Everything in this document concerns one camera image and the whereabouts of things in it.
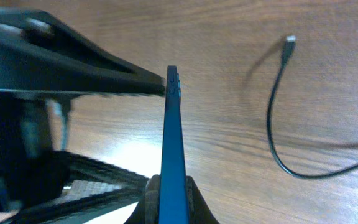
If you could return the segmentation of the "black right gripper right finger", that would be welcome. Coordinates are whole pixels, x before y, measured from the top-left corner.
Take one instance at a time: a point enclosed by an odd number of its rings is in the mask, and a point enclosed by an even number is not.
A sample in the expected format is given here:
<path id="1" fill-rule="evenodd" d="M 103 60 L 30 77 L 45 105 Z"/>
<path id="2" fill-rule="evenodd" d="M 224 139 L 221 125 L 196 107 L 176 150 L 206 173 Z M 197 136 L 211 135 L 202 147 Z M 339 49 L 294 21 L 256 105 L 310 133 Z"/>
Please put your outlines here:
<path id="1" fill-rule="evenodd" d="M 190 224 L 219 224 L 191 176 L 186 177 Z"/>

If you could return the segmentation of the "blue smartphone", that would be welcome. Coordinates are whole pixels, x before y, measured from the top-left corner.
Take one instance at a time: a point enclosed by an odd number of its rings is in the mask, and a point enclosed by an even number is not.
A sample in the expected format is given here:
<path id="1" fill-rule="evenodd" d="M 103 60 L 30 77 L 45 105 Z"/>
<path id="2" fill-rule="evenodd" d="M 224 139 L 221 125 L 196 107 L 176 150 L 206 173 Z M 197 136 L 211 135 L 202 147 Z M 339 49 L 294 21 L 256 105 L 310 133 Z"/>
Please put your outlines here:
<path id="1" fill-rule="evenodd" d="M 169 65 L 160 173 L 158 222 L 161 224 L 188 224 L 190 222 L 180 104 L 179 74 L 176 66 Z"/>

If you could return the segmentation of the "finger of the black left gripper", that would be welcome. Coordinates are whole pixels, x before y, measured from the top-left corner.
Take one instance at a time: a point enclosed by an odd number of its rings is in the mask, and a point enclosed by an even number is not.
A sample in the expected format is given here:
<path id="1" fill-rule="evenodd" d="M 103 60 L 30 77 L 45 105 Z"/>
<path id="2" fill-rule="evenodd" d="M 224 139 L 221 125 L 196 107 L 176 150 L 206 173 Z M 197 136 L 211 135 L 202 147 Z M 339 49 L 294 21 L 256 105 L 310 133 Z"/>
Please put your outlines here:
<path id="1" fill-rule="evenodd" d="M 165 79 L 45 11 L 0 7 L 0 92 L 162 96 Z"/>

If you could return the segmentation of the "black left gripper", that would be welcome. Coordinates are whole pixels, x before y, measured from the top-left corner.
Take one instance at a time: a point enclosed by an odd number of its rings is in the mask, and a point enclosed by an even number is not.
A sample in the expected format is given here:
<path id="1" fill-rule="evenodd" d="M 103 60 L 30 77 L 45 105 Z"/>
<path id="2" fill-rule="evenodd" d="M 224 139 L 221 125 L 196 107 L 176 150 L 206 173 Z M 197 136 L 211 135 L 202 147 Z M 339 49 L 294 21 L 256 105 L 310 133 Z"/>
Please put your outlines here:
<path id="1" fill-rule="evenodd" d="M 138 202 L 148 177 L 53 152 L 44 100 L 0 94 L 0 213 L 4 223 L 85 223 Z"/>

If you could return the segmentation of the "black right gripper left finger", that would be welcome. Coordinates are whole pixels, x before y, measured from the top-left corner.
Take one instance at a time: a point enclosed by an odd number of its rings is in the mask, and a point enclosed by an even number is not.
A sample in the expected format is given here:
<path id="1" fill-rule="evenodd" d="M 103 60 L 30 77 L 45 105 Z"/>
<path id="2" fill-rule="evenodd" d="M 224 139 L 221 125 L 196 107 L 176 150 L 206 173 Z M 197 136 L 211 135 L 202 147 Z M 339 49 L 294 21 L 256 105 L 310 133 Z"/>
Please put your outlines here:
<path id="1" fill-rule="evenodd" d="M 145 192 L 125 224 L 156 224 L 160 204 L 160 176 L 153 175 Z"/>

